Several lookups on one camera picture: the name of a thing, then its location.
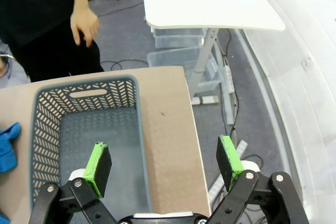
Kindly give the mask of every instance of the perforated basket side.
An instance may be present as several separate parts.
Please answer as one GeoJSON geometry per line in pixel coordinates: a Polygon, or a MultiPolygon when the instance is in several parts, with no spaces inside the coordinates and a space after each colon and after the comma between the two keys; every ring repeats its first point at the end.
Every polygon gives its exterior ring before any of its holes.
{"type": "Polygon", "coordinates": [[[68,113],[137,107],[136,83],[131,77],[119,76],[100,80],[62,83],[40,89],[35,99],[31,131],[31,200],[36,200],[41,185],[60,183],[60,125],[68,113]],[[106,90],[105,94],[73,98],[70,94],[106,90]]]}

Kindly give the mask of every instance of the human hand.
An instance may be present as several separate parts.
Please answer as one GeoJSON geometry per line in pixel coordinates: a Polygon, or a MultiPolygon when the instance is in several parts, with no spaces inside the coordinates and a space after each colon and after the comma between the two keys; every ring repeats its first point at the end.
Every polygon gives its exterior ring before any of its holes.
{"type": "Polygon", "coordinates": [[[99,21],[98,17],[89,7],[74,8],[70,19],[70,25],[73,39],[77,46],[80,45],[79,31],[82,31],[86,46],[89,47],[98,33],[99,21]]]}

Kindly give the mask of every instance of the blue cloth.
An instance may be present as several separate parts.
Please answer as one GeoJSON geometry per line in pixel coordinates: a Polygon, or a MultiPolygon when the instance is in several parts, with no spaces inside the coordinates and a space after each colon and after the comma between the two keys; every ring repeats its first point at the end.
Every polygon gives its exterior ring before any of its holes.
{"type": "Polygon", "coordinates": [[[0,224],[10,224],[10,220],[8,220],[5,216],[0,215],[0,224]]]}
{"type": "Polygon", "coordinates": [[[8,129],[0,131],[0,173],[13,169],[17,165],[14,149],[10,141],[15,139],[19,133],[19,123],[14,123],[8,129]]]}

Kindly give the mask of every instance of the gray floor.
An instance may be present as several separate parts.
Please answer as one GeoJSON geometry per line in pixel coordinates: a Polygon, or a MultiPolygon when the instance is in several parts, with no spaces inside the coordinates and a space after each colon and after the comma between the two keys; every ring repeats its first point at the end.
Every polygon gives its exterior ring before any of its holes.
{"type": "MultiPolygon", "coordinates": [[[[93,0],[90,2],[92,10],[100,16],[100,31],[96,42],[100,48],[101,60],[141,59],[146,60],[148,53],[155,51],[153,36],[149,26],[144,21],[143,0],[93,0]]],[[[246,59],[238,39],[233,34],[228,56],[237,94],[240,101],[240,110],[237,120],[237,138],[248,143],[244,156],[258,154],[264,159],[262,172],[270,175],[282,170],[282,163],[277,154],[277,143],[272,130],[269,116],[261,96],[258,84],[246,59]]],[[[227,31],[220,30],[218,39],[222,45],[227,38],[227,31]]],[[[10,78],[0,78],[0,88],[21,83],[28,83],[23,69],[15,62],[12,64],[10,78]]],[[[106,71],[111,64],[104,63],[106,71]]],[[[140,68],[146,65],[140,62],[123,62],[123,69],[140,68]]],[[[203,163],[208,187],[219,175],[215,158],[217,137],[224,134],[223,121],[220,113],[220,104],[194,106],[194,114],[198,137],[200,140],[203,163]]],[[[249,212],[253,221],[261,213],[249,212]]],[[[249,223],[243,215],[242,223],[249,223]]]]}

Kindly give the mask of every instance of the human arm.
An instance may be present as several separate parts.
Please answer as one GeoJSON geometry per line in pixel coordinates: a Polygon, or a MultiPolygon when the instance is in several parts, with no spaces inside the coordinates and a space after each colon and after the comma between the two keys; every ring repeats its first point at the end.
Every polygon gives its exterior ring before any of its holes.
{"type": "Polygon", "coordinates": [[[79,31],[82,31],[89,47],[98,33],[99,21],[89,8],[88,0],[75,0],[70,24],[75,43],[80,45],[79,31]]]}

